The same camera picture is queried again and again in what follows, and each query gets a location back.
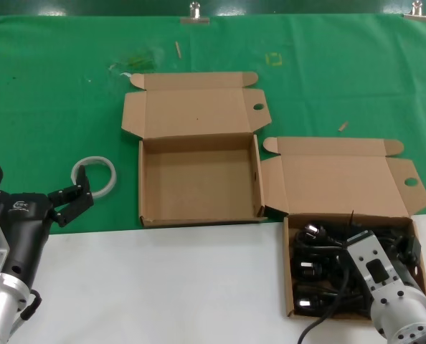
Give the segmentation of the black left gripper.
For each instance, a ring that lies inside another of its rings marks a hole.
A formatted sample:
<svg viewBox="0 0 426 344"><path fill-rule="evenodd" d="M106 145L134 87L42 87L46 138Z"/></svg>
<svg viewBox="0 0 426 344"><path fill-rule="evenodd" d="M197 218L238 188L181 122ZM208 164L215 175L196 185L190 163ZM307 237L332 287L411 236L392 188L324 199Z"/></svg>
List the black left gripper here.
<svg viewBox="0 0 426 344"><path fill-rule="evenodd" d="M0 166L0 184L3 176ZM26 285L33 284L52 220L64 227L93 205L90 183L82 165L76 182L48 195L13 193L0 199L0 227L9 245L1 270L4 274Z"/></svg>

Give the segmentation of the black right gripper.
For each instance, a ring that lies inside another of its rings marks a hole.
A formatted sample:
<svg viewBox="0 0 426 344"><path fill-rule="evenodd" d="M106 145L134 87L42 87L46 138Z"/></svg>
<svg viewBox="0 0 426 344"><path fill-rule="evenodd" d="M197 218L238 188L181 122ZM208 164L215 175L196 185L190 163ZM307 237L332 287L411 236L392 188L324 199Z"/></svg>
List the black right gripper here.
<svg viewBox="0 0 426 344"><path fill-rule="evenodd" d="M418 285L415 280L420 268L420 242L417 238L379 238L399 278L405 285Z"/></svg>

